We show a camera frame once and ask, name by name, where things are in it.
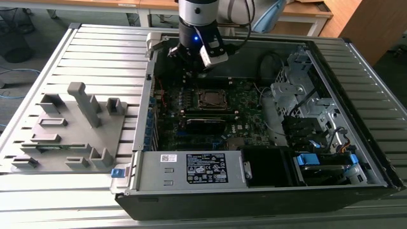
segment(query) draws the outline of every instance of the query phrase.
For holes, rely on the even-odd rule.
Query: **black trash can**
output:
[[[0,7],[0,17],[8,26],[22,34],[27,34],[35,31],[35,27],[30,18],[30,12],[30,9]]]
[[[34,25],[23,9],[6,10],[0,8],[0,56],[7,62],[20,63],[31,58],[34,52],[23,36],[31,31],[34,31]]]

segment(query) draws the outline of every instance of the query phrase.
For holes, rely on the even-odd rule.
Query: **white label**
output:
[[[135,4],[118,4],[119,6],[136,7]]]
[[[331,17],[331,15],[322,15],[322,14],[317,14],[317,17],[319,17],[319,18],[330,18],[330,17]]]
[[[176,162],[176,154],[162,154],[162,162]]]

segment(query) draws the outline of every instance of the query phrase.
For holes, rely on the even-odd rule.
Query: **blue latch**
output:
[[[321,144],[318,144],[315,141],[310,140],[311,144],[314,145],[315,148],[321,148]]]
[[[319,159],[317,154],[301,154],[298,156],[298,162],[301,166],[319,165]]]
[[[126,170],[122,168],[112,169],[111,177],[112,178],[126,178]]]
[[[359,162],[355,154],[351,154],[351,161],[353,161],[353,164],[357,164]]]

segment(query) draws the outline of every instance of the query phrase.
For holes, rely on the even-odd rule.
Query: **power supply label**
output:
[[[187,154],[187,182],[215,184],[228,182],[224,154]]]

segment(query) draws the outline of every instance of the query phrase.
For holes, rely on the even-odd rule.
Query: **slotted metal table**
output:
[[[87,84],[98,101],[119,97],[130,104],[122,130],[118,163],[132,155],[143,78],[148,59],[146,39],[151,31],[174,29],[82,25],[70,28],[0,138],[0,158],[31,135],[42,112],[35,105],[43,93],[64,100],[70,82]],[[367,127],[403,181],[407,180],[407,111],[351,43],[342,39],[265,35],[313,40],[338,76]],[[110,192],[110,174],[8,174],[0,161],[2,228],[192,228],[203,226],[286,224],[293,228],[339,226],[385,227],[406,222],[407,191],[381,200],[359,202],[329,213],[200,220],[134,221]]]

